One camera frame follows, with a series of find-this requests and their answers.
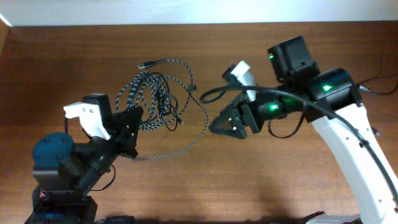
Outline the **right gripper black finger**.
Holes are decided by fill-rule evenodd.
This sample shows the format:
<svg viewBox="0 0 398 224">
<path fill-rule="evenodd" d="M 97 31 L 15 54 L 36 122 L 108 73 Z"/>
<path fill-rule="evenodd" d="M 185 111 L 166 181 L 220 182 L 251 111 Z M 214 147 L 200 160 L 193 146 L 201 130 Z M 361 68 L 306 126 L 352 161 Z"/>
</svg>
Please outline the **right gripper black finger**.
<svg viewBox="0 0 398 224">
<path fill-rule="evenodd" d="M 237 111 L 229 111 L 216 117 L 211 122 L 209 130 L 213 134 L 225 135 L 238 139 L 247 138 L 241 115 Z"/>
<path fill-rule="evenodd" d="M 220 112 L 220 116 L 230 116 L 234 117 L 236 110 L 240 103 L 246 103 L 248 101 L 248 95 L 246 92 L 241 92 L 237 97 L 235 97 L 225 108 Z"/>
</svg>

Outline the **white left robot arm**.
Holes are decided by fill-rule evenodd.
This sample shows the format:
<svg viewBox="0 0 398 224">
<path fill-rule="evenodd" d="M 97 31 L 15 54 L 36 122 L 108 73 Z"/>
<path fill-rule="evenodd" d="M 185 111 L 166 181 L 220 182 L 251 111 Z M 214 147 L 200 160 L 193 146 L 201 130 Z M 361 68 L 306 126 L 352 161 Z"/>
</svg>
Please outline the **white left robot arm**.
<svg viewBox="0 0 398 224">
<path fill-rule="evenodd" d="M 75 143 L 68 133 L 52 133 L 34 147 L 33 211 L 27 223 L 94 223 L 98 208 L 89 196 L 101 176 L 114 170 L 118 156 L 135 159 L 143 109 L 136 106 L 108 116 L 111 137 Z"/>
</svg>

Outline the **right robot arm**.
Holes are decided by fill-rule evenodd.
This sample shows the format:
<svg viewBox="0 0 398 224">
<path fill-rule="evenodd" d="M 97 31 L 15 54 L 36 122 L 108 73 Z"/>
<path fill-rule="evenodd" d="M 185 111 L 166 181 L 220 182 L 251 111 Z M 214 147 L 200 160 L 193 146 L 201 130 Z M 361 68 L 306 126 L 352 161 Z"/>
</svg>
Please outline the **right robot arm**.
<svg viewBox="0 0 398 224">
<path fill-rule="evenodd" d="M 210 124 L 214 134 L 245 139 L 294 112 L 313 126 L 333 153 L 356 199 L 356 215 L 316 212 L 302 223 L 396 223 L 397 176 L 369 123 L 359 85 L 342 68 L 321 72 L 303 37 L 271 47 L 269 59 L 279 85 L 260 87 L 249 65 L 239 62 L 223 74 L 227 85 L 201 96 L 211 103 L 227 91 L 237 97 Z"/>
</svg>

